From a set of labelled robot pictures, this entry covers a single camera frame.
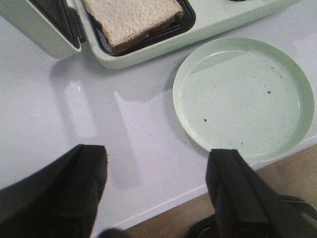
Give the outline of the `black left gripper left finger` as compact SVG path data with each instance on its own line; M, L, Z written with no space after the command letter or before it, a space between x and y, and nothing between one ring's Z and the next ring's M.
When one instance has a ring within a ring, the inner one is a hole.
M2 238L88 238L107 180L104 146L79 144L0 191Z

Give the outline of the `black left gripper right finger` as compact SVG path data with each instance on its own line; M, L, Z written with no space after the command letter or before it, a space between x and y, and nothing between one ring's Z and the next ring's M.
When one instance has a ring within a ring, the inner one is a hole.
M222 238L317 236L316 227L272 190L237 150L211 150L206 184Z

